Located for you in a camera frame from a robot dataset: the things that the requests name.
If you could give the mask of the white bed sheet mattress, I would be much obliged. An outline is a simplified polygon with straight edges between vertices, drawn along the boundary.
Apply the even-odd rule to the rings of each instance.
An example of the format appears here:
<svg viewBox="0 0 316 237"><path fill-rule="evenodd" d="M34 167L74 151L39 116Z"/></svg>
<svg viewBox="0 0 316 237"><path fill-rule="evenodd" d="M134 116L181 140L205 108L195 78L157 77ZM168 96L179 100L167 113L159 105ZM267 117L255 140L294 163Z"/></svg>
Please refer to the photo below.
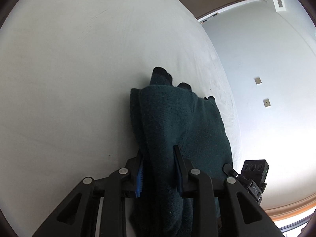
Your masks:
<svg viewBox="0 0 316 237"><path fill-rule="evenodd" d="M19 0L1 27L1 210L31 236L86 176L135 156L129 96L154 67L213 96L233 157L239 122L220 58L178 0Z"/></svg>

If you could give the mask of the lower beige wall socket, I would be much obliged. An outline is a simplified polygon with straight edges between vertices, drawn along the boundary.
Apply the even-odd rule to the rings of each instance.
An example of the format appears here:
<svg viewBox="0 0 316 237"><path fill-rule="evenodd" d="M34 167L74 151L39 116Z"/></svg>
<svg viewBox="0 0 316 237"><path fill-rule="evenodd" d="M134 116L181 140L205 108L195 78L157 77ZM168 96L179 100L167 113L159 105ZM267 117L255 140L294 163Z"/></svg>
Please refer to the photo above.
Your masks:
<svg viewBox="0 0 316 237"><path fill-rule="evenodd" d="M264 103L265 108L271 106L271 102L270 102L269 99L264 99L264 100L263 100L263 103Z"/></svg>

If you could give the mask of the upper beige wall socket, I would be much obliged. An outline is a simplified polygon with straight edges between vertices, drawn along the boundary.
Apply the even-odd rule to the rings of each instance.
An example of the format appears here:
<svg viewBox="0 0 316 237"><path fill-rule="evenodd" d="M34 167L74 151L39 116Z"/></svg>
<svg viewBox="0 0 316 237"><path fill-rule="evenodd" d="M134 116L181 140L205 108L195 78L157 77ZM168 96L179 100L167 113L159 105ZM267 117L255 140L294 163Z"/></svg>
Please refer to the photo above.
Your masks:
<svg viewBox="0 0 316 237"><path fill-rule="evenodd" d="M262 83L262 81L261 81L261 78L260 78L260 77L257 77L257 78L255 78L254 80L255 80L255 82L256 82L256 84L257 84L257 85L259 85L259 84L261 84L261 83Z"/></svg>

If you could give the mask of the beige wall socket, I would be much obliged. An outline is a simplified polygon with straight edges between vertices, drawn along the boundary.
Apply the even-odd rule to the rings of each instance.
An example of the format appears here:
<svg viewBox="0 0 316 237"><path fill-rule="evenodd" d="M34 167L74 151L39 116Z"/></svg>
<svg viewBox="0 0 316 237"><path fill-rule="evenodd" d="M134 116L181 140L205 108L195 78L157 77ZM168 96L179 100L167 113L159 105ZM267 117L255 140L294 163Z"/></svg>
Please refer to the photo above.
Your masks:
<svg viewBox="0 0 316 237"><path fill-rule="evenodd" d="M261 83L262 83L262 81L261 81L261 78L260 78L260 77L257 77L257 78L255 78L254 80L255 80L255 82L256 82L256 84L257 84L257 85L259 85L259 84L261 84Z"/></svg>
<svg viewBox="0 0 316 237"><path fill-rule="evenodd" d="M265 108L271 106L271 102L270 102L269 99L264 99L264 100L263 100L263 103L264 103Z"/></svg>

